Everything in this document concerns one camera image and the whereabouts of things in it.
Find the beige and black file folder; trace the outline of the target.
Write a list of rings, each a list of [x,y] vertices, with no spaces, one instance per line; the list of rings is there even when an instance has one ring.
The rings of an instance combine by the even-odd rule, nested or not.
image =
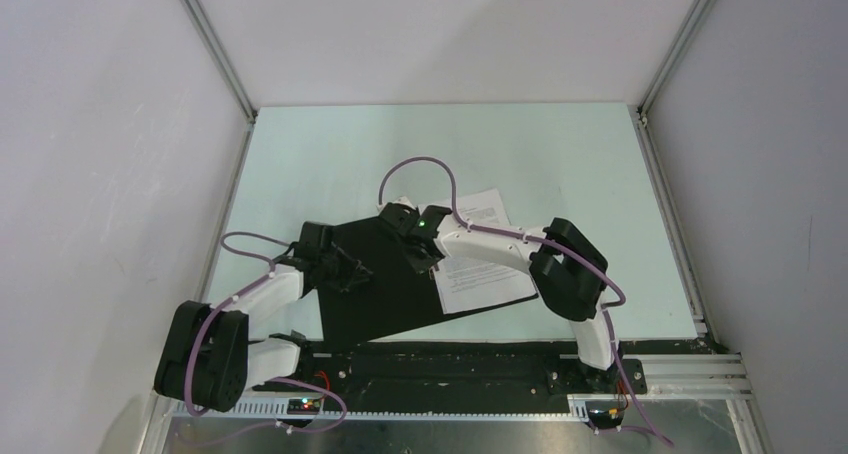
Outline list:
[[[371,271],[371,280],[345,293],[315,289],[322,338],[331,348],[351,347],[522,303],[446,314],[430,270],[418,274],[412,269],[378,217],[333,227],[334,241]]]

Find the printed text paper sheets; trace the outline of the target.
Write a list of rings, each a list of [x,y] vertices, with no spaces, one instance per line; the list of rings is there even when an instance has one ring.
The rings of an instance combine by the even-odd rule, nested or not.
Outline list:
[[[509,223],[500,192],[494,188],[458,199],[460,215],[474,223]],[[471,258],[445,258],[431,268],[442,310],[458,314],[523,302],[536,295],[531,277],[510,267]]]

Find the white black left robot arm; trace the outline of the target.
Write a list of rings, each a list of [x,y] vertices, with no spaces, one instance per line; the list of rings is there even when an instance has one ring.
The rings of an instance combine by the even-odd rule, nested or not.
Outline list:
[[[304,390],[316,377],[315,362],[288,336],[259,338],[272,315],[326,288],[347,294],[367,284],[371,269],[333,239],[333,228],[305,223],[300,237],[281,242],[275,257],[238,249],[224,234],[225,251],[259,260],[259,277],[215,304],[181,303],[173,315],[153,381],[155,393],[183,402],[193,416],[231,410],[250,388],[279,378]]]

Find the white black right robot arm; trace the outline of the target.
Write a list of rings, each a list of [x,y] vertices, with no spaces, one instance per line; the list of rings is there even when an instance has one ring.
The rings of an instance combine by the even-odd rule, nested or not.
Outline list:
[[[417,273],[456,257],[529,275],[544,305],[569,321],[585,385],[606,392],[620,381],[618,342],[600,314],[607,261],[569,221],[556,218],[528,231],[475,224],[448,207],[419,210],[401,202],[380,205],[378,218]]]

